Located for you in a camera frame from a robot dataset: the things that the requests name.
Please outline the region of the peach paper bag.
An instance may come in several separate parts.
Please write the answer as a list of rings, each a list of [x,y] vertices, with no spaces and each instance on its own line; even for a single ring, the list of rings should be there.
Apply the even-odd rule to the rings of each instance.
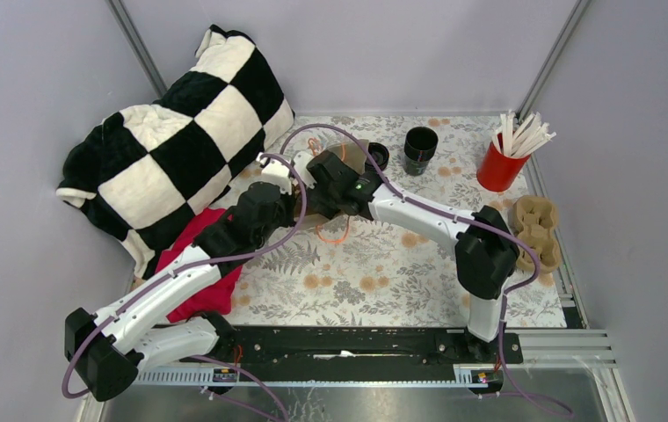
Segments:
[[[350,232],[349,217],[356,215],[354,200],[346,193],[365,172],[367,158],[354,143],[323,144],[318,138],[307,140],[307,149],[294,156],[294,166],[299,174],[312,184],[306,187],[307,208],[301,229],[313,229],[318,238],[327,244],[343,243]],[[346,216],[345,231],[339,238],[323,235],[323,225]]]

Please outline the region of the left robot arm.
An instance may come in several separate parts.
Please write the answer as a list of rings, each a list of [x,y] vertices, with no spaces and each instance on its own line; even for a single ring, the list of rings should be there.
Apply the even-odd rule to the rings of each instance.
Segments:
[[[234,349],[230,327],[217,316],[192,316],[160,328],[160,319],[249,260],[282,246],[300,228],[295,210],[301,193],[293,184],[252,184],[221,218],[206,226],[166,267],[142,286],[91,314],[79,308],[65,320],[69,364],[62,394],[72,375],[99,402],[125,391],[136,378],[173,361],[207,355],[226,360]]]

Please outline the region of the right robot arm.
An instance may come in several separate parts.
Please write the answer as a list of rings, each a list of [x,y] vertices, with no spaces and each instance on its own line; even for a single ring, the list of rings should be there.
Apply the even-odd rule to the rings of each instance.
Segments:
[[[330,151],[316,156],[301,152],[294,166],[304,178],[313,213],[329,220],[349,215],[394,224],[448,251],[456,278],[470,295],[468,356],[486,362],[499,352],[501,295],[515,271],[519,247],[496,209],[485,206],[470,212],[401,193],[378,173],[357,173]]]

